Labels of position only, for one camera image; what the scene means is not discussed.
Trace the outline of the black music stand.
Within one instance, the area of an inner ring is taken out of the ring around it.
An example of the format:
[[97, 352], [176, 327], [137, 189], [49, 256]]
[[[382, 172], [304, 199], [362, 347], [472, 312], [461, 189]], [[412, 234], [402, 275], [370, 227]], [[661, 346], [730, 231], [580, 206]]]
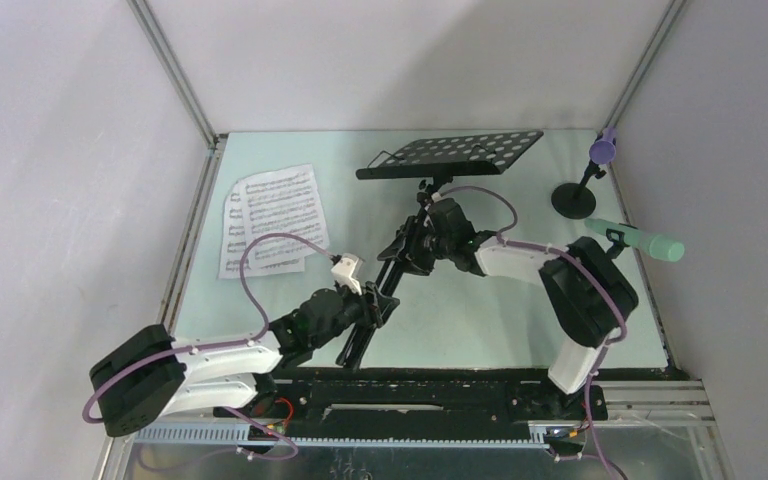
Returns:
[[[406, 275], [426, 277], [438, 260], [449, 260], [466, 273], [484, 276], [478, 253], [514, 229], [519, 215], [513, 204], [486, 187], [462, 185], [446, 189], [457, 177], [495, 176], [505, 173], [545, 132], [525, 131], [424, 138], [396, 152], [383, 150], [356, 171], [359, 180], [418, 178], [419, 210], [397, 229], [394, 240], [377, 259], [383, 263], [372, 284], [370, 320], [353, 327], [336, 363], [359, 369], [374, 332], [382, 328], [396, 309], [396, 290]], [[511, 213], [511, 222], [497, 230], [478, 231], [462, 207], [451, 198], [459, 191], [477, 191], [500, 201]]]

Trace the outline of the white sheet music page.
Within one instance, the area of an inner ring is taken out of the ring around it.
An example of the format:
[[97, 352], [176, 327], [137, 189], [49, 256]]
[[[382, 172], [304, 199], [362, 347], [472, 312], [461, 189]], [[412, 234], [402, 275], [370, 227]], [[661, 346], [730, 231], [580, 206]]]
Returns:
[[257, 244], [246, 263], [266, 268], [302, 260], [330, 246], [314, 167], [302, 164], [237, 182], [245, 238]]
[[[240, 260], [247, 247], [244, 232], [244, 200], [243, 181], [239, 180], [232, 187], [224, 203], [218, 280], [239, 279]], [[304, 271], [303, 260], [290, 260], [256, 269], [251, 269], [248, 265], [245, 266], [246, 276], [251, 277], [302, 273]]]

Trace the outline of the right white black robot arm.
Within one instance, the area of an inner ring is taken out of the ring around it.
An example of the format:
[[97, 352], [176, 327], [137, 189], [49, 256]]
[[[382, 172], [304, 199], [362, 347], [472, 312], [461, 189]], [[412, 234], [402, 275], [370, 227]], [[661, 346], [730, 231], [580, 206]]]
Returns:
[[557, 248], [478, 231], [451, 198], [412, 215], [377, 256], [403, 273], [427, 276], [438, 260], [477, 276], [504, 277], [544, 287], [565, 339], [541, 392], [545, 411], [566, 418], [582, 403], [580, 389], [598, 369], [606, 347], [627, 330], [639, 297], [604, 250], [583, 236]]

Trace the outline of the purple toy microphone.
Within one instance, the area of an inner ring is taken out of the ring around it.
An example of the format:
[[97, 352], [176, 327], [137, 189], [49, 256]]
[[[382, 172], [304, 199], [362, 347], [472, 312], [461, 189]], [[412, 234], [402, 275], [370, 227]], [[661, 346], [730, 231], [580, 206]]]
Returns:
[[607, 165], [611, 163], [617, 155], [616, 148], [617, 130], [608, 127], [602, 130], [597, 139], [589, 148], [589, 160], [596, 165]]

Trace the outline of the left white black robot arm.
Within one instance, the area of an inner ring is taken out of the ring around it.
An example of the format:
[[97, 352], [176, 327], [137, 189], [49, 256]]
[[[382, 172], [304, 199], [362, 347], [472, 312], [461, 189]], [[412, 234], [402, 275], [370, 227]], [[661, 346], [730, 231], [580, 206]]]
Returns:
[[243, 337], [177, 340], [149, 325], [90, 369], [94, 393], [84, 419], [116, 438], [183, 411], [231, 407], [264, 416], [276, 403], [273, 371], [305, 363], [347, 329], [384, 326], [399, 304], [368, 282], [359, 292], [320, 289], [265, 331]]

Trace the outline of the black round microphone stand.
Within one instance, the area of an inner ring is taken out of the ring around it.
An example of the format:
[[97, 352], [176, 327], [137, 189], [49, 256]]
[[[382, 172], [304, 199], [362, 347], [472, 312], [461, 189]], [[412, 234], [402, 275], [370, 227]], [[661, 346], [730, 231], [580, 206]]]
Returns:
[[595, 211], [597, 201], [587, 184], [591, 179], [600, 179], [605, 174], [598, 164], [590, 161], [577, 183], [567, 182], [553, 190], [550, 196], [552, 207], [568, 219], [581, 220], [589, 217]]

